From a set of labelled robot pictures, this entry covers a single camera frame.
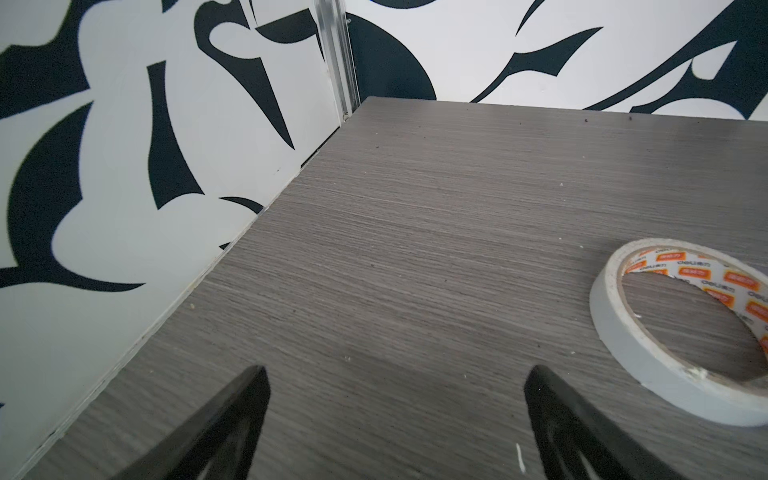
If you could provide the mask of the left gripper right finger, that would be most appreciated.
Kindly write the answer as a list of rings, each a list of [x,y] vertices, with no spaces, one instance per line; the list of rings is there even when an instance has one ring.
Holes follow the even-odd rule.
[[[524,385],[548,479],[681,479],[545,365]]]

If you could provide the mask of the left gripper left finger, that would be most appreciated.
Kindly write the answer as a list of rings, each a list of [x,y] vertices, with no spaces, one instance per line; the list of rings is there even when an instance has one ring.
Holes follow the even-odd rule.
[[[117,479],[246,479],[261,435],[271,387],[253,365],[228,383]]]

